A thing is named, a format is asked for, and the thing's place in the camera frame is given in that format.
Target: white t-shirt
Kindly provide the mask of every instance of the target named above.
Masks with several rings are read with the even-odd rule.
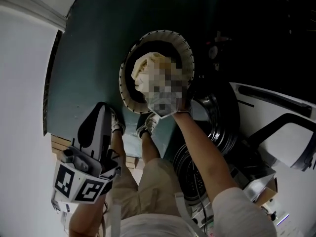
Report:
[[[268,217],[239,188],[230,188],[212,204],[215,237],[276,237]],[[106,236],[111,236],[110,229]],[[121,237],[194,237],[195,233],[180,217],[140,214],[121,221]]]

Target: floor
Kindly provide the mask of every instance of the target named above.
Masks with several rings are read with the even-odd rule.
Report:
[[[134,41],[149,31],[181,33],[193,50],[196,69],[200,47],[210,34],[218,0],[77,0],[61,37],[50,81],[47,130],[71,140],[81,115],[99,101],[124,117],[127,155],[141,156],[136,135],[139,115],[119,93],[119,67]],[[174,128],[171,117],[153,134],[160,154]]]

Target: white shoe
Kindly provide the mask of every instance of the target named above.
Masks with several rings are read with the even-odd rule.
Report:
[[[112,112],[112,126],[111,126],[112,133],[115,130],[119,129],[122,132],[122,135],[124,135],[125,129],[126,129],[125,125],[119,121],[115,111],[112,108],[111,108],[111,112]]]
[[[159,122],[159,116],[156,115],[155,113],[150,114],[147,117],[145,123],[136,130],[137,136],[141,139],[140,135],[142,135],[142,131],[144,130],[147,130],[149,134],[152,135],[153,130],[158,124],[158,122]]]

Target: beige shorts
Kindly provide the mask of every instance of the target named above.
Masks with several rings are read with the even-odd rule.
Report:
[[[181,192],[178,177],[167,160],[156,158],[147,163],[139,185],[124,165],[121,176],[115,178],[107,194],[107,214],[110,215],[111,204],[115,201],[122,206],[121,219],[144,213],[180,216],[174,197],[177,192]],[[106,226],[110,224],[110,219],[106,219]]]

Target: shirt sleeve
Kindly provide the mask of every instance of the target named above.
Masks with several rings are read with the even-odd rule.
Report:
[[[212,204],[215,237],[276,237],[274,224],[239,188],[218,194]]]

